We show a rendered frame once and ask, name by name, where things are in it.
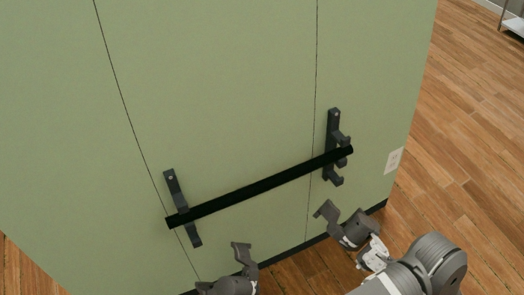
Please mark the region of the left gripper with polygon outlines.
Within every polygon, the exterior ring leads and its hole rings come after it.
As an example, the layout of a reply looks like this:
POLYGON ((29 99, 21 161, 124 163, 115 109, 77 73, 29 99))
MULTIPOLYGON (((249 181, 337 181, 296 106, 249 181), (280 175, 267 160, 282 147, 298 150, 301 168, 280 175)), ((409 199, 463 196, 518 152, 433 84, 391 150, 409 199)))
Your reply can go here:
POLYGON ((241 276, 221 276, 217 282, 195 282, 201 295, 258 295, 258 264, 250 258, 251 243, 231 242, 234 258, 244 265, 241 276), (213 286, 211 289, 210 286, 213 286), (257 287, 257 291, 256 291, 257 287))

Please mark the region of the brown wood plank floor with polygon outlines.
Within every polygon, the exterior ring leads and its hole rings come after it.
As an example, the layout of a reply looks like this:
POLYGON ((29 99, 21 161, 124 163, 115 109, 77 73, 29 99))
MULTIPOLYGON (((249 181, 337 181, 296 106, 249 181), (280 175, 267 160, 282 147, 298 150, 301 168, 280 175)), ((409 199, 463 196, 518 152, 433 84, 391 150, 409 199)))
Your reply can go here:
POLYGON ((524 38, 473 0, 438 0, 425 67, 524 148, 524 38))

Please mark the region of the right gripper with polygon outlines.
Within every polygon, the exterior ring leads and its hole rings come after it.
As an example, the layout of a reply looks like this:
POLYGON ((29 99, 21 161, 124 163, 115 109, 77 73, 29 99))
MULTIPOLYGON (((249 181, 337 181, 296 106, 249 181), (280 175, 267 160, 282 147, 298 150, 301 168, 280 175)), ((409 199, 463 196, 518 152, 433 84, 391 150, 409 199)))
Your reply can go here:
POLYGON ((329 222, 326 226, 327 232, 338 241, 340 246, 349 252, 359 251, 371 238, 376 241, 379 250, 386 253, 388 249, 379 239, 380 226, 359 207, 355 213, 346 221, 346 226, 341 227, 337 221, 341 214, 340 210, 329 198, 313 214, 317 219, 320 214, 329 222), (359 213, 360 212, 360 213, 359 213))

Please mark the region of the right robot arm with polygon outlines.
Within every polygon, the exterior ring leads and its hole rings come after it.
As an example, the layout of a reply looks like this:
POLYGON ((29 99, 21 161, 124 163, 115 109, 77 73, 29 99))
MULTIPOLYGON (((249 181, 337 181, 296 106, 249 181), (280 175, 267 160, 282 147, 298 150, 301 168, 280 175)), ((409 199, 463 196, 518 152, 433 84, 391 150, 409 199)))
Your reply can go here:
POLYGON ((401 259, 382 252, 375 242, 372 239, 356 255, 358 269, 375 272, 361 285, 376 276, 390 295, 462 295, 467 253, 440 232, 416 238, 401 259))

